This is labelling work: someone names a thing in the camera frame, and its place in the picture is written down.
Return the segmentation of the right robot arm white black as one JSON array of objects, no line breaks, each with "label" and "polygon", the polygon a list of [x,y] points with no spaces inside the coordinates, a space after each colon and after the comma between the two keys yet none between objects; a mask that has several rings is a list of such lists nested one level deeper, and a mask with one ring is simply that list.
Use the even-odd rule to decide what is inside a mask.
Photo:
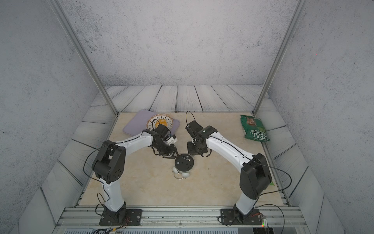
[{"label": "right robot arm white black", "polygon": [[243,217],[248,216],[262,192],[272,182],[266,157],[261,153],[253,155],[234,145],[212,126],[203,128],[193,121],[186,126],[186,130],[192,137],[192,141],[188,142],[190,155],[214,151],[240,172],[239,186],[242,193],[234,210]]}]

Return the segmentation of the black round alarm clock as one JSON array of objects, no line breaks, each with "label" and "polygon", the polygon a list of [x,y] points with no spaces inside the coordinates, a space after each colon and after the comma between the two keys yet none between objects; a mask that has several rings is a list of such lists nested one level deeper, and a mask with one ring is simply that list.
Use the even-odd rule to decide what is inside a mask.
[{"label": "black round alarm clock", "polygon": [[174,178],[176,178],[177,180],[188,178],[193,167],[193,157],[189,154],[180,154],[175,159],[174,167],[172,168]]}]

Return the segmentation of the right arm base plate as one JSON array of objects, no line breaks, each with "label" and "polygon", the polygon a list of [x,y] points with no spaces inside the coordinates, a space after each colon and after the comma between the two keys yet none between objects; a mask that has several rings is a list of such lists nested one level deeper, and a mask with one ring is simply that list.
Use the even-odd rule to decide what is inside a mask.
[{"label": "right arm base plate", "polygon": [[248,214],[242,214],[237,209],[221,209],[218,222],[224,226],[231,225],[260,225],[263,226],[263,216],[258,209],[252,209]]}]

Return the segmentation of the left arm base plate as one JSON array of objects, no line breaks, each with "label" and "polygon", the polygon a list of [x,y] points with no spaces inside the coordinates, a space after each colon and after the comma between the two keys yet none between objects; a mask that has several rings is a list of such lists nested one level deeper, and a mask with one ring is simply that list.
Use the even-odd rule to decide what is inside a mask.
[{"label": "left arm base plate", "polygon": [[122,209],[117,212],[104,210],[99,226],[139,226],[141,215],[141,209]]}]

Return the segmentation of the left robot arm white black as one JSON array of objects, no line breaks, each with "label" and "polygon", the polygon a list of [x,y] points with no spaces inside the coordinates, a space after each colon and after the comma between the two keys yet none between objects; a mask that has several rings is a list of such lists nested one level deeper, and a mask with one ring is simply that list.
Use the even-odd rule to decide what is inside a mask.
[{"label": "left robot arm white black", "polygon": [[144,130],[120,142],[105,141],[92,164],[95,176],[102,183],[105,208],[118,212],[125,205],[118,180],[124,172],[126,156],[150,147],[158,151],[155,155],[174,159],[177,155],[176,142],[175,135],[162,135],[155,130]]}]

